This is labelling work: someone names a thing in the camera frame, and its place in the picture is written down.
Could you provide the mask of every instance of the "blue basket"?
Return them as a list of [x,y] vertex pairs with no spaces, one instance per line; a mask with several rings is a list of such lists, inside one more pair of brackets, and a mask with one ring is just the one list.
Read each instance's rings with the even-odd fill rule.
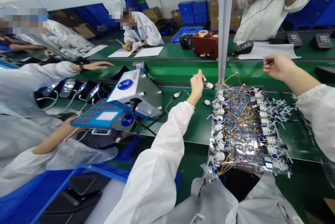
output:
[[193,2],[190,1],[190,2],[181,2],[178,4],[178,8],[180,11],[180,16],[183,21],[183,24],[194,23],[192,3]]
[[194,1],[192,3],[192,9],[195,23],[207,23],[208,21],[207,0]]
[[173,44],[179,44],[179,37],[185,35],[185,34],[195,34],[198,33],[200,30],[203,29],[203,26],[194,26],[194,27],[182,27],[177,34],[174,35],[174,37],[171,39],[171,42]]

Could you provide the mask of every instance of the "small blue label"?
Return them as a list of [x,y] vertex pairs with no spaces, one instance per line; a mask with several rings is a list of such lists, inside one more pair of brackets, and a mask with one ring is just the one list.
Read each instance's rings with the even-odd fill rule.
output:
[[123,80],[118,84],[118,89],[119,90],[126,90],[130,86],[132,86],[132,84],[133,84],[133,81],[130,80],[130,79]]
[[132,115],[125,115],[122,119],[121,119],[121,125],[122,126],[130,126],[134,121],[134,118]]

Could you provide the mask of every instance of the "wristwatch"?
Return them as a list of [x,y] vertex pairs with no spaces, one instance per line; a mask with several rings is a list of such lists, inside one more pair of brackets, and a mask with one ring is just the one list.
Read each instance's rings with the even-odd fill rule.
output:
[[84,68],[84,65],[83,65],[82,63],[79,64],[79,69],[80,69],[81,72],[88,71],[88,69],[85,69],[85,68]]

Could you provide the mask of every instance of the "white paper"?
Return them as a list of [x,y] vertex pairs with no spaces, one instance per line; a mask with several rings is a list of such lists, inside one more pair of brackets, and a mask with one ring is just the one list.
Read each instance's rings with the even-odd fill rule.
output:
[[150,57],[153,55],[159,55],[163,47],[144,48],[135,57]]
[[89,52],[87,52],[83,57],[86,58],[86,57],[90,57],[92,56],[93,54],[97,53],[98,51],[106,48],[108,45],[98,45],[96,47],[94,47],[93,49],[91,49]]
[[[237,45],[240,45],[244,42],[236,42]],[[285,54],[291,59],[298,59],[301,57],[297,57],[294,52],[293,44],[270,44],[269,42],[253,42],[254,46],[250,53],[241,54],[238,56],[240,60],[247,59],[258,59],[262,60],[265,57],[271,54]]]
[[125,49],[119,49],[108,57],[128,57],[133,51],[126,51]]

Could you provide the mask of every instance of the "black cable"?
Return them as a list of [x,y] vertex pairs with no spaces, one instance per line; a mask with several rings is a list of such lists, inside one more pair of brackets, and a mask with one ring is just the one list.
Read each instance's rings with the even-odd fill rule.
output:
[[261,12],[263,11],[264,9],[266,9],[271,3],[272,3],[273,0],[271,0],[271,2],[263,9],[261,9],[260,11],[257,11],[254,15],[252,15],[250,18],[248,18],[244,23],[240,24],[240,27],[245,24],[249,19],[251,19],[252,17],[254,17],[258,12]]

